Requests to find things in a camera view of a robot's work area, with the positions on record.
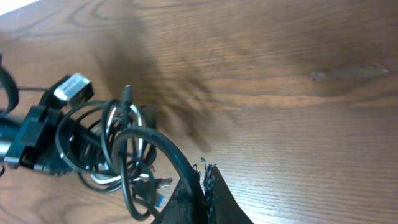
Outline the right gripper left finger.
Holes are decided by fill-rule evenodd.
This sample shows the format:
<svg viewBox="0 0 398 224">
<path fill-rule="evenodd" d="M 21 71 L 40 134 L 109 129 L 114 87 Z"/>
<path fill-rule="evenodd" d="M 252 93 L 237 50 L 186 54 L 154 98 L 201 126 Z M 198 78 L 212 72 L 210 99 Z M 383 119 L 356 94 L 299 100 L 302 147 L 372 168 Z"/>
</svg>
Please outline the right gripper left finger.
<svg viewBox="0 0 398 224">
<path fill-rule="evenodd" d="M 196 175 L 195 184 L 198 186 L 198 190 L 189 194 L 188 191 L 190 189 L 179 180 L 169 201 L 159 213 L 159 216 L 154 218 L 152 224 L 207 223 L 207 205 L 204 198 L 205 194 L 200 184 L 201 173 L 196 164 L 192 166 L 192 169 Z"/>
</svg>

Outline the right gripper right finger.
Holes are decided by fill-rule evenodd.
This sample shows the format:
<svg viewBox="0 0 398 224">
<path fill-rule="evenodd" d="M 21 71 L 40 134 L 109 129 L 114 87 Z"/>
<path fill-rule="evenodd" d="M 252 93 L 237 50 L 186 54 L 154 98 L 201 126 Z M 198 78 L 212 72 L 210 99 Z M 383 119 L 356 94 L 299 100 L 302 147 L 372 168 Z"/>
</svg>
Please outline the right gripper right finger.
<svg viewBox="0 0 398 224">
<path fill-rule="evenodd" d="M 238 205 L 216 164 L 208 164 L 203 180 L 208 223 L 253 224 Z"/>
</svg>

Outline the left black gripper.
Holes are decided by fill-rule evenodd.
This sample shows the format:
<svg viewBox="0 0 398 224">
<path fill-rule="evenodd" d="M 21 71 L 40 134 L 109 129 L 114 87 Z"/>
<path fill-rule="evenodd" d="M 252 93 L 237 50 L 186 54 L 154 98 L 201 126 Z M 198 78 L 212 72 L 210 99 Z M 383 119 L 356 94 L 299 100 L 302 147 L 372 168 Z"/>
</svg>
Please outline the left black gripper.
<svg viewBox="0 0 398 224">
<path fill-rule="evenodd" d="M 81 122 L 100 110 L 103 102 L 90 100 L 94 95 L 92 83 L 76 101 L 59 100 L 54 91 L 69 77 L 45 88 L 39 103 L 31 106 L 25 117 L 18 118 L 10 112 L 19 102 L 21 89 L 12 77 L 3 76 L 9 98 L 2 113 L 3 164 L 55 176 L 100 171 L 106 162 L 101 135 Z"/>
</svg>

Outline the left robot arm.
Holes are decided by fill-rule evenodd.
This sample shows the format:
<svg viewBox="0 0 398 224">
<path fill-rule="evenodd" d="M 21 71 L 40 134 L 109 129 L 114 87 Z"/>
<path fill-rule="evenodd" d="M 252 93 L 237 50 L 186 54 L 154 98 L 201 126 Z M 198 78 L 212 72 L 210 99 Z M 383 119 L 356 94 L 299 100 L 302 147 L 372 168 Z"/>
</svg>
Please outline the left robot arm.
<svg viewBox="0 0 398 224">
<path fill-rule="evenodd" d="M 94 133 L 73 113 L 85 107 L 102 109 L 102 101 L 91 101 L 92 83 L 80 73 L 67 75 L 45 88 L 38 104 L 23 117 L 11 115 L 19 104 L 17 86 L 6 68 L 1 68 L 1 91 L 7 105 L 1 108 L 1 170 L 19 167 L 45 175 L 71 172 L 108 174 L 104 154 L 104 131 Z"/>
</svg>

